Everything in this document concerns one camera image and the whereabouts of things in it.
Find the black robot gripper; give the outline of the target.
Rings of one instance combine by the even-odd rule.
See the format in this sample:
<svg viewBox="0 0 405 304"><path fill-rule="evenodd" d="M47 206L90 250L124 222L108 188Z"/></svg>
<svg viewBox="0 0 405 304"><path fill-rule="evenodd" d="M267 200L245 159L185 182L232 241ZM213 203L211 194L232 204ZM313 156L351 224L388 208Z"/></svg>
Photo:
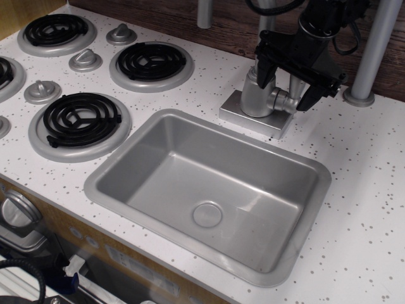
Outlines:
<svg viewBox="0 0 405 304"><path fill-rule="evenodd" d="M281 68L309 84L297 111L308 111L322 97L334 97L347 80L328 51L341 27L335 13L304 12L295 34L261 31L255 50L258 86L264 89Z"/></svg>

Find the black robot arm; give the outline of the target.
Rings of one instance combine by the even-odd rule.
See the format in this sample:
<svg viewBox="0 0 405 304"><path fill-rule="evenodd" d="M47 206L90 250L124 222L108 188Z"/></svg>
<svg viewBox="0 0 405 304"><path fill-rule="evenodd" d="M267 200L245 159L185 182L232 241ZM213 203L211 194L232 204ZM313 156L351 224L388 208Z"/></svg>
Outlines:
<svg viewBox="0 0 405 304"><path fill-rule="evenodd" d="M278 68L309 84L296 109L307 111L322 97L334 97L347 74L330 56L339 30L350 26L357 41L356 20L365 15L369 1L309 1L298 19L295 34L261 31L255 53L260 88L265 88Z"/></svg>

